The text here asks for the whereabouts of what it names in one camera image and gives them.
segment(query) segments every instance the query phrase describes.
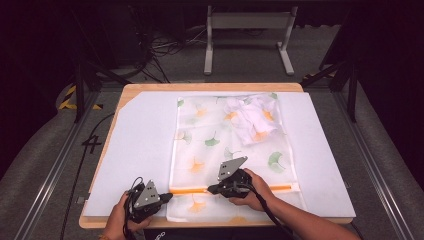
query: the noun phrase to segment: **forearm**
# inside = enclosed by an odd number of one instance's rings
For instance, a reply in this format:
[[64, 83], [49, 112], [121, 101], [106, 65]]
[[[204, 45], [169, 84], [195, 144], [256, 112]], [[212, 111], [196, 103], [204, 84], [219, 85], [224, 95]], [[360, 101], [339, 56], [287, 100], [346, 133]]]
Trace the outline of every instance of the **forearm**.
[[271, 212], [302, 239], [359, 239], [347, 229], [296, 208], [278, 198], [267, 201]]

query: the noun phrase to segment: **table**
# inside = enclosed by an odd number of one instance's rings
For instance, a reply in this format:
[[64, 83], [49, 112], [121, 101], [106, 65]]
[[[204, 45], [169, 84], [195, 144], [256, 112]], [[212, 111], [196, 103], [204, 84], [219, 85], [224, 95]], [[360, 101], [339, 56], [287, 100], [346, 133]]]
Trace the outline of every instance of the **table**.
[[[265, 91], [272, 91], [272, 92], [303, 92], [303, 89], [301, 86], [297, 83], [208, 83], [208, 84], [130, 84], [127, 85], [122, 93], [121, 99], [117, 105], [117, 114], [115, 114], [114, 119], [112, 121], [112, 125], [110, 128], [110, 131], [108, 133], [105, 147], [102, 151], [102, 154], [100, 156], [100, 160], [97, 166], [96, 173], [94, 174], [93, 182], [91, 185], [91, 188], [89, 192], [91, 193], [93, 190], [93, 185], [95, 184], [96, 177], [100, 171], [100, 168], [102, 166], [102, 162], [105, 158], [106, 152], [108, 150], [112, 132], [115, 129], [117, 119], [119, 117], [120, 110], [129, 103], [132, 99], [134, 99], [140, 92], [146, 92], [146, 91], [160, 91], [160, 92], [170, 92], [170, 91], [196, 91], [196, 92], [210, 92], [210, 91], [228, 91], [228, 92], [265, 92]], [[344, 189], [344, 184], [341, 180], [340, 173], [338, 172], [337, 166], [335, 167], [336, 171], [338, 173], [335, 174], [335, 178], [339, 179], [337, 184], [343, 185], [342, 189]], [[350, 213], [346, 214], [342, 217], [334, 217], [334, 216], [324, 216], [328, 218], [329, 220], [336, 222], [336, 223], [349, 223], [353, 217], [355, 216], [353, 212], [353, 207], [351, 206], [350, 200], [347, 196], [347, 192], [343, 193], [345, 194], [344, 200], [347, 203], [347, 208], [351, 209]], [[83, 228], [104, 228], [107, 221], [107, 216], [103, 217], [97, 217], [97, 216], [85, 216], [84, 211], [87, 207], [87, 202], [84, 206], [83, 212], [80, 216], [80, 226]], [[244, 226], [269, 226], [273, 223], [271, 221], [267, 222], [247, 222], [244, 224]], [[217, 227], [217, 226], [240, 226], [240, 224], [236, 223], [181, 223], [181, 222], [168, 222], [165, 217], [155, 217], [153, 221], [150, 224], [150, 228], [173, 228], [173, 227]]]

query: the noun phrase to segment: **person's right hand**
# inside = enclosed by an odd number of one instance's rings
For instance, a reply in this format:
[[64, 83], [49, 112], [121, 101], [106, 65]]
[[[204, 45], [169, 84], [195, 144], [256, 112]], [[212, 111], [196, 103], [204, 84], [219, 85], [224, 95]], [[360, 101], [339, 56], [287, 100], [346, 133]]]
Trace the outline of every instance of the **person's right hand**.
[[[250, 169], [245, 168], [244, 171], [252, 177], [253, 187], [255, 187], [256, 191], [265, 199], [265, 201], [269, 202], [276, 198], [262, 177], [256, 175]], [[250, 191], [245, 198], [229, 198], [229, 201], [235, 205], [247, 205], [254, 210], [264, 211], [261, 203], [252, 191]]]

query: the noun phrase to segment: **person's left hand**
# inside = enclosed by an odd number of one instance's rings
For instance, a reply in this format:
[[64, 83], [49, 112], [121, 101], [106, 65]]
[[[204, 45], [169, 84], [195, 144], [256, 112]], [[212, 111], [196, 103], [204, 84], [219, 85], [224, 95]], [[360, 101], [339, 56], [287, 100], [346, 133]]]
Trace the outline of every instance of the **person's left hand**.
[[[119, 202], [113, 207], [112, 212], [110, 213], [109, 219], [107, 220], [106, 227], [103, 230], [103, 235], [109, 238], [110, 240], [125, 240], [124, 236], [124, 223], [125, 223], [125, 201], [127, 200], [128, 195], [125, 192]], [[141, 223], [135, 223], [131, 220], [128, 221], [127, 227], [132, 232], [136, 232], [140, 229], [146, 228], [149, 226], [150, 221], [152, 221], [152, 216], [146, 218]]]

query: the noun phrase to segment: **metal stand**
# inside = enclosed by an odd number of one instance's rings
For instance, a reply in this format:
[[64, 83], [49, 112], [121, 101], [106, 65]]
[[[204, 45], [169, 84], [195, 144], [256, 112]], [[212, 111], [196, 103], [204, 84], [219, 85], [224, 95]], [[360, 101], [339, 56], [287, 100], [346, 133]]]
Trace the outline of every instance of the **metal stand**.
[[287, 75], [293, 75], [294, 70], [287, 54], [287, 45], [296, 19], [297, 7], [292, 7], [291, 12], [273, 13], [213, 13], [208, 6], [207, 16], [207, 47], [204, 74], [212, 74], [213, 42], [212, 29], [284, 29], [284, 40], [277, 42], [278, 51], [286, 69]]
[[358, 68], [356, 66], [357, 64], [352, 62], [340, 62], [337, 64], [334, 64], [321, 72], [308, 77], [303, 82], [300, 83], [300, 85], [303, 88], [306, 88], [310, 84], [322, 79], [326, 75], [333, 73], [335, 71], [336, 74], [334, 75], [334, 78], [331, 80], [329, 84], [329, 88], [332, 92], [340, 92], [344, 85], [349, 81], [349, 94], [348, 94], [348, 101], [347, 101], [347, 112], [349, 114], [350, 120], [352, 122], [356, 122], [355, 118], [355, 102], [356, 102], [356, 91], [357, 91], [357, 82], [358, 82]]
[[90, 92], [98, 92], [102, 87], [102, 83], [96, 75], [97, 72], [101, 72], [110, 79], [122, 83], [123, 85], [130, 82], [87, 60], [83, 50], [83, 39], [79, 37], [81, 35], [81, 28], [77, 24], [78, 19], [72, 7], [55, 6], [54, 14], [61, 25], [62, 41], [64, 45], [67, 46], [68, 54], [75, 66], [75, 85], [77, 93], [77, 114], [75, 123], [78, 123], [86, 110], [86, 99], [84, 97], [85, 87], [87, 86]]

